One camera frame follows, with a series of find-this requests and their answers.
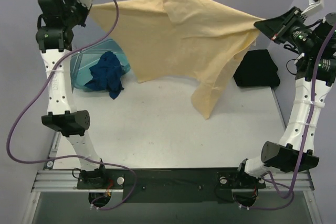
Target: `teal plastic bin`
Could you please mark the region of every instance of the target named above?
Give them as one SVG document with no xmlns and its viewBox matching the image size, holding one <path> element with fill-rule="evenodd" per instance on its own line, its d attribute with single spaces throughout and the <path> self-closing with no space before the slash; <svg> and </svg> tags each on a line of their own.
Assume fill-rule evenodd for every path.
<svg viewBox="0 0 336 224">
<path fill-rule="evenodd" d="M 108 39 L 71 57 L 71 84 L 74 88 L 89 90 L 85 84 L 92 79 L 90 67 L 96 65 L 100 57 L 107 51 L 111 51 L 117 56 L 123 65 L 124 74 L 130 71 L 131 66 L 122 49 L 113 39 Z"/>
</svg>

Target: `yellow cloth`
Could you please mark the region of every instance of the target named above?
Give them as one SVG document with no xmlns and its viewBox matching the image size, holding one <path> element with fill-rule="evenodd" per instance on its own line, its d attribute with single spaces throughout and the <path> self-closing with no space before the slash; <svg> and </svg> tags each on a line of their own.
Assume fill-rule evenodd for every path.
<svg viewBox="0 0 336 224">
<path fill-rule="evenodd" d="M 118 5 L 119 22 L 111 37 L 138 81 L 171 75 L 197 79 L 192 103 L 208 119 L 258 37 L 253 23 L 262 19 L 212 0 L 129 0 Z M 108 31 L 115 11 L 113 2 L 93 5 L 90 16 Z"/>
</svg>

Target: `blue cloth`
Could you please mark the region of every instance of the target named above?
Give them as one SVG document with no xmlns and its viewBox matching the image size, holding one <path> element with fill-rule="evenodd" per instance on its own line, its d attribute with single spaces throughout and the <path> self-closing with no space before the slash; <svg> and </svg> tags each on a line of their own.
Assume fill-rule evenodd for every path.
<svg viewBox="0 0 336 224">
<path fill-rule="evenodd" d="M 90 71 L 92 80 L 86 83 L 85 87 L 95 91 L 108 90 L 112 99 L 117 98 L 124 89 L 120 81 L 124 72 L 114 53 L 108 51 L 103 54 Z"/>
</svg>

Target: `black cloth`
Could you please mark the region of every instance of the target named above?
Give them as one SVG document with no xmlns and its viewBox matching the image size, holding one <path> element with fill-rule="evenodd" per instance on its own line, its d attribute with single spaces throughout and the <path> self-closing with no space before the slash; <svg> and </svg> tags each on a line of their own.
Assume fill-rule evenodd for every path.
<svg viewBox="0 0 336 224">
<path fill-rule="evenodd" d="M 277 71 L 268 50 L 253 50 L 246 53 L 233 77 L 239 87 L 277 87 L 280 85 Z"/>
</svg>

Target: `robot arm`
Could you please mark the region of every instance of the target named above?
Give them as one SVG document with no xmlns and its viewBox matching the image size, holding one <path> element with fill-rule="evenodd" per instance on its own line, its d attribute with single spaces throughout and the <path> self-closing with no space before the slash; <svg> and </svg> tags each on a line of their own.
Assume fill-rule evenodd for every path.
<svg viewBox="0 0 336 224">
<path fill-rule="evenodd" d="M 297 49 L 296 60 L 296 95 L 288 126 L 279 144 L 266 142 L 261 155 L 246 159 L 242 163 L 244 173 L 252 177 L 262 177 L 267 172 L 294 171 L 302 142 L 303 131 L 311 106 L 311 79 L 317 54 L 327 34 L 336 23 L 336 13 L 328 14 L 319 26 L 311 30 L 311 26 L 303 23 L 323 8 L 323 0 L 309 0 L 309 7 L 303 12 L 293 7 L 280 17 L 256 22 L 255 26 L 277 44 L 289 42 Z M 312 119 L 308 125 L 308 134 L 303 149 L 299 172 L 317 166 L 319 158 L 313 156 L 314 133 L 324 101 L 332 88 L 336 77 L 336 35 L 332 37 L 319 62 L 317 72 L 315 102 Z"/>
<path fill-rule="evenodd" d="M 48 114 L 42 123 L 58 132 L 72 144 L 77 155 L 100 162 L 88 134 L 90 116 L 88 111 L 78 111 L 74 102 L 70 78 L 70 57 L 53 70 L 55 63 L 69 53 L 76 25 L 85 26 L 93 0 L 38 0 L 43 14 L 38 19 L 36 40 L 44 61 L 47 77 L 54 72 L 48 84 Z M 103 167 L 80 159 L 81 169 L 88 179 L 102 177 Z"/>
</svg>

